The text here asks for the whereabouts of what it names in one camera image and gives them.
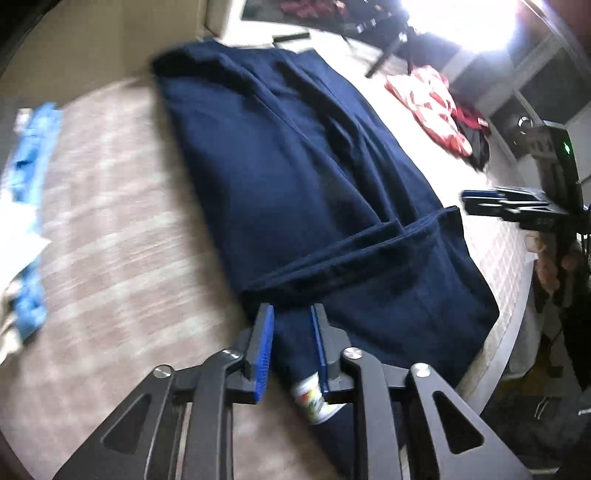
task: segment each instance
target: navy blue cloth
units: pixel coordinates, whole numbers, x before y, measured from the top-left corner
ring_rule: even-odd
[[[455,385],[498,317],[457,208],[315,51],[190,44],[153,62],[227,278],[253,319],[275,306],[286,387],[318,369],[309,306],[384,363]],[[343,473],[351,409],[314,426]]]

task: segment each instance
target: fabric fold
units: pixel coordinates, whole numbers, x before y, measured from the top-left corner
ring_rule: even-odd
[[[365,98],[315,51],[194,43],[153,69],[230,286],[250,319],[275,306],[286,389],[306,397],[295,387],[318,368],[315,302],[382,362],[427,362],[457,384],[498,308],[458,209]],[[311,427],[344,474],[349,407]]]

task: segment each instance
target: beige bedsheet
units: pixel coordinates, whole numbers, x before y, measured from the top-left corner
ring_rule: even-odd
[[[503,162],[476,174],[381,85],[363,85],[444,204],[457,203],[462,188],[515,183]],[[165,122],[149,80],[64,107],[43,212],[49,316],[0,371],[0,429],[36,480],[50,479],[152,367],[201,363],[244,325]],[[501,310],[462,382],[469,393],[511,315],[523,247],[518,231],[495,219],[466,218],[465,227]],[[261,406],[236,407],[234,438],[237,479],[336,477],[273,380]]]

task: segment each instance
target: dark clothing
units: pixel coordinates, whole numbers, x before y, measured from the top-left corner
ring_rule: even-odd
[[[315,51],[195,43],[153,68],[231,287],[251,319],[275,306],[284,385],[318,370],[314,302],[381,361],[457,384],[498,308],[458,209],[362,95]],[[351,415],[313,427],[345,473]]]
[[[472,155],[465,157],[466,161],[477,171],[483,171],[491,158],[488,140],[482,129],[473,129],[456,120],[457,129],[466,137],[472,147]]]
[[[589,457],[591,390],[582,394],[572,390],[564,397],[495,392],[482,419],[527,468],[555,468],[569,463],[565,470],[574,472],[571,469],[577,467],[576,462],[568,462],[568,458],[578,453],[578,461],[585,460],[585,455],[580,454],[583,446]],[[584,476],[561,478],[587,479],[589,470]]]

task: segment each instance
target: red and white fabric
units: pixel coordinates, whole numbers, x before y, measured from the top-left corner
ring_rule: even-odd
[[[447,78],[431,66],[414,69],[410,75],[388,76],[385,87],[414,115],[425,132],[446,150],[469,157],[470,142],[454,122],[456,104]]]

